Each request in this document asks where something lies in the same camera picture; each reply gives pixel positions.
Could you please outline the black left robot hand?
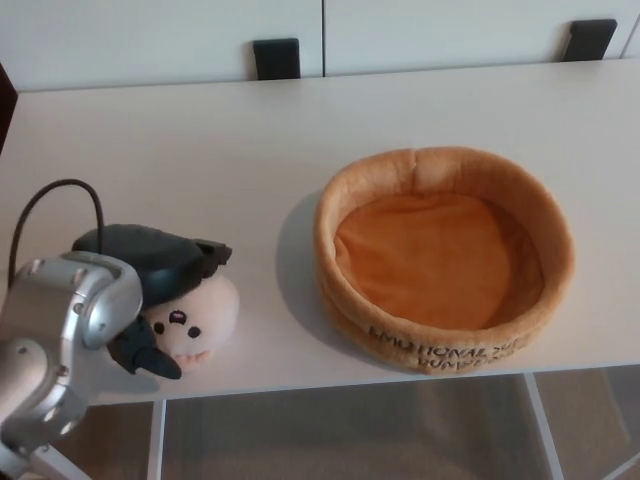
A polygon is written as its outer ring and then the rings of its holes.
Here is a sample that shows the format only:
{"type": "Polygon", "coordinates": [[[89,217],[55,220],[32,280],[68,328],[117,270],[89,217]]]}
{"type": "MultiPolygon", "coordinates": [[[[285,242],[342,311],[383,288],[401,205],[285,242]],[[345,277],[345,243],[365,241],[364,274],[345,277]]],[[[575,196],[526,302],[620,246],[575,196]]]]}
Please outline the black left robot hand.
{"type": "MultiPolygon", "coordinates": [[[[133,267],[141,281],[144,311],[195,291],[232,255],[232,248],[224,243],[187,239],[133,224],[92,230],[78,238],[72,249],[101,253],[133,267]]],[[[153,323],[141,312],[108,343],[109,354],[131,374],[144,369],[160,377],[179,379],[183,368],[158,346],[156,337],[163,332],[161,322],[153,323]]]]}

